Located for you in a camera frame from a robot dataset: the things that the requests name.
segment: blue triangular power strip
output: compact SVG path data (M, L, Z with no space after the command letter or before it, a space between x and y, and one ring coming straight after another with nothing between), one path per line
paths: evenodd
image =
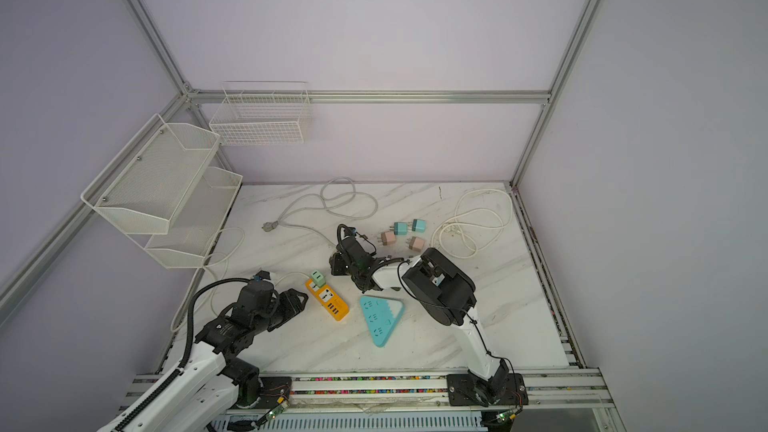
M360 297L360 309L368 323L373 343L384 347L386 340L402 315L402 302L390 298Z

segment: white marble table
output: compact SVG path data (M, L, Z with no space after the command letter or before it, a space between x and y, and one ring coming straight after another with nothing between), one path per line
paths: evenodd
M462 194L476 188L500 188L494 183L404 183L359 184L358 190L368 192L379 199L379 211L365 220L344 221L356 227L360 233L374 238L389 229L395 221L411 222L414 218L426 220L427 230L422 234L408 232L399 235L397 243L379 247L379 256L409 256L406 239L413 235L427 243L432 231L443 220L452 216L457 200ZM288 272L311 273L318 269L326 275L328 283L350 306L349 314L341 321L334 321L321 310L320 303L310 296L302 314L270 333L255 337L254 344L240 354L262 371L293 372L351 372L359 370L444 370L466 368L462 351L452 332L432 319L423 307L405 292L386 290L369 291L367 294L397 298L405 305L400 322L383 348L374 345L366 322L360 312L360 291L347 277L333 277L328 263L333 250L327 242L311 232L292 228L278 228L264 232L264 222L272 222L295 198L308 192L319 192L321 186L243 186L235 200L226 226L240 227L245 231L243 244L229 260L227 277L253 274L259 268L279 274ZM326 196L334 196L349 190L349 186L334 185L326 190ZM306 198L298 206L318 206L316 198ZM509 204L501 194L489 192L466 198L462 212L475 207L495 210L506 218ZM350 216L365 215L371 210L368 198L358 196L339 211ZM468 217L472 222L496 226L494 219L477 214ZM335 242L339 218L321 211L300 212L288 222L300 223L321 230ZM568 360L552 321L542 286L538 282L528 250L517 223L506 227L502 236L490 247L470 259L453 259L475 282L478 311L485 326L488 347L497 355L508 357L515 368L566 368ZM470 233L478 241L485 242L494 231L473 228ZM445 236L446 246L457 254L466 250L456 238ZM236 245L237 232L222 234L217 251L228 252ZM221 266L215 269L219 274ZM295 288L307 292L306 279L298 274L287 278L279 290ZM202 284L210 282L207 278ZM214 297L214 308L219 311L234 302L242 284L220 286ZM195 331L213 317L209 308L200 310L196 317ZM166 360L168 368L181 356L183 341L174 343Z

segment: white wire basket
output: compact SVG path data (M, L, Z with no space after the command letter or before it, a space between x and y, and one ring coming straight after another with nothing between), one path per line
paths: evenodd
M81 196L126 235L168 234L219 148L215 132L152 120L160 127L106 191Z
M305 82L222 82L210 129L226 146L304 143L312 123Z
M234 172L206 168L168 234L152 235L144 250L165 268L202 267L242 181Z

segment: black mounting plate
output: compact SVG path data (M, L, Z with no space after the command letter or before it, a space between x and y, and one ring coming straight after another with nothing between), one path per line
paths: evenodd
M259 377L259 381L261 382L259 399L252 409L271 410L277 407L277 399L280 398L281 390L283 391L282 395L286 399L290 399L290 388L293 383L293 379L290 377Z
M448 382L448 403L450 405L478 405L476 400L470 398L473 396L471 391L474 390L472 376L469 374L449 374L446 379ZM525 388L522 375L508 375L506 385L504 396L498 402L491 405L492 408L498 405L528 405L528 389Z

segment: robotic arm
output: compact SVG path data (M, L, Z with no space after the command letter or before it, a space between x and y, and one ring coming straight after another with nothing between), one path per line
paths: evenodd
M194 303L207 290L227 282L245 282L237 302L228 305L193 338ZM268 272L253 279L228 278L208 284L193 296L187 313L184 356L125 412L99 432L182 432L201 430L233 404L243 408L286 407L291 379L260 378L259 369L237 355L254 336L273 331L306 306L307 294L288 289L278 294ZM280 394L275 392L283 388ZM262 390L274 390L262 394Z
M404 288L432 318L451 328L469 369L468 374L448 376L451 405L510 404L522 408L528 400L522 376L510 374L507 360L491 355L485 346L485 331L475 308L475 283L435 248L407 260L374 258L362 248L357 235L353 229L339 226L331 273L350 275L362 292Z

